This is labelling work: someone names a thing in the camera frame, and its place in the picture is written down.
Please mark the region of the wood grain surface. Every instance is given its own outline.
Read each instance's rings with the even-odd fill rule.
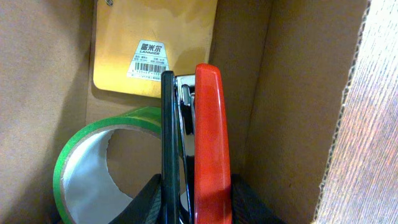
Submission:
[[[398,223],[398,3],[373,1],[345,90],[317,223]]]

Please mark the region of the yellow plastic scraper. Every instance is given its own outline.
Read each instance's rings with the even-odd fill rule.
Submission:
[[[160,98],[160,75],[195,73],[210,54],[217,0],[99,0],[94,84]]]

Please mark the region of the white cardboard core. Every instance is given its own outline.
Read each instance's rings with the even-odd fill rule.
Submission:
[[[67,210],[75,223],[109,223],[132,201],[113,182],[106,149],[114,130],[94,134],[72,152],[63,172]]]

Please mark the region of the green tape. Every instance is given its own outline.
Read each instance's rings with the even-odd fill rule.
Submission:
[[[161,132],[161,116],[160,108],[145,107],[134,111],[121,114],[119,116],[102,119],[100,121],[91,123],[77,132],[62,149],[57,163],[55,165],[54,176],[53,176],[53,192],[55,197],[55,203],[57,204],[58,211],[62,217],[64,223],[74,223],[70,220],[70,215],[66,210],[64,199],[62,198],[62,172],[68,163],[71,151],[76,148],[77,145],[81,144],[84,139],[88,136],[92,136],[93,133],[98,132],[100,129],[109,129],[112,126],[123,125],[131,126],[139,129],[147,130],[148,132],[155,133],[160,136]]]

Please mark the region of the yellow object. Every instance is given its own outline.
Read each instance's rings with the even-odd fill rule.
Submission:
[[[164,44],[169,70],[195,72],[210,54],[217,0],[98,1],[94,84],[102,90],[160,98],[160,82],[127,75],[140,40]]]

